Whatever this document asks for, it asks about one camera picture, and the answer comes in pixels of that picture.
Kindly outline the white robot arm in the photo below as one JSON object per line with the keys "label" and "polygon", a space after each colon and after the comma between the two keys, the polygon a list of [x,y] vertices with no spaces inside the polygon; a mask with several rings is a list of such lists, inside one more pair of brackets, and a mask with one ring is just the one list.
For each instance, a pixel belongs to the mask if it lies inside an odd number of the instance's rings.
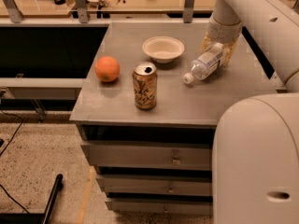
{"label": "white robot arm", "polygon": [[299,224],[299,23],[279,0],[217,0],[207,32],[243,24],[285,92],[242,100],[221,116],[212,151],[214,224]]}

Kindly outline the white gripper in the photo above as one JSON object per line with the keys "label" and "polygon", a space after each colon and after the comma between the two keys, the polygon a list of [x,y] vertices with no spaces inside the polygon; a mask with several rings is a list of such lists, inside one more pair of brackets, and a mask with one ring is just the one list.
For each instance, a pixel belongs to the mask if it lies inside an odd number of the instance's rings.
{"label": "white gripper", "polygon": [[241,22],[233,25],[225,25],[219,23],[211,16],[207,24],[206,35],[202,41],[200,52],[205,53],[213,47],[222,50],[221,65],[227,66],[234,54],[235,41],[239,38],[241,29]]}

